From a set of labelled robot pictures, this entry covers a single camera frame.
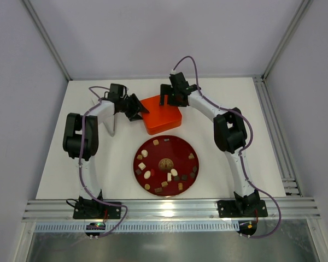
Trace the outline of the orange box lid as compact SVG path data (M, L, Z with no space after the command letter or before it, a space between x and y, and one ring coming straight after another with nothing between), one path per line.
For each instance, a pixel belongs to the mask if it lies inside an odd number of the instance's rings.
M160 106L160 95L146 98L141 100L141 103L149 110L148 114L143 113L142 118L143 121L145 120L181 120L182 121L182 114L178 107L170 106L167 103L167 98L165 98L165 104Z

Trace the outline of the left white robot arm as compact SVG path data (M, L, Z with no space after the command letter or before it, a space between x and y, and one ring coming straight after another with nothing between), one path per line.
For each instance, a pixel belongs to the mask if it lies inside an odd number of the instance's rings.
M149 110L127 87L111 84L102 88L104 94L96 95L96 104L84 114L69 113L66 117L62 147L78 168L80 193L75 203L74 219L119 219L125 208L121 202L103 199L99 185L95 155L99 148L99 125L104 123L110 136L115 134L115 115L123 113L129 121L142 120Z

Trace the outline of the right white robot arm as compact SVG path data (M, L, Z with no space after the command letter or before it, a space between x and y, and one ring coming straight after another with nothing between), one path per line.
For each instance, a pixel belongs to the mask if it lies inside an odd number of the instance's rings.
M160 86L160 105L195 108L213 123L214 142L229 163L234 182L233 209L240 216L250 216L260 203L259 191L249 177L244 150L247 130L239 108L227 109L203 95L198 84L190 85L182 72L169 75L170 84Z

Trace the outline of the orange chocolate box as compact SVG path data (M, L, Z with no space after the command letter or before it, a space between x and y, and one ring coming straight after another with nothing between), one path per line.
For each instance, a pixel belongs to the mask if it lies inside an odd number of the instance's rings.
M149 135L155 135L179 127L181 125L181 120L145 120L144 125Z

